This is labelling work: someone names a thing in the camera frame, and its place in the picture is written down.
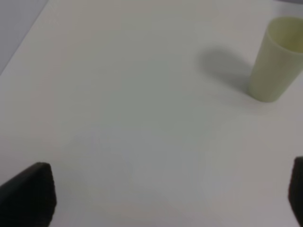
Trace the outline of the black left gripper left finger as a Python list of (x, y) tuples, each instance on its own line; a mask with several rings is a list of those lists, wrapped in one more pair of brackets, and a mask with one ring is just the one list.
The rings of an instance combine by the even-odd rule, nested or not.
[(35, 163), (0, 186), (0, 225), (48, 227), (56, 205), (51, 165)]

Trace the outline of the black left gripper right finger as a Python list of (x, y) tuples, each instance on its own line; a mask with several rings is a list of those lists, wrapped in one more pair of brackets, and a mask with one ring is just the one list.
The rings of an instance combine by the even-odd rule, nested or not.
[(303, 157), (296, 157), (292, 169), (288, 200), (294, 216), (299, 224), (303, 226)]

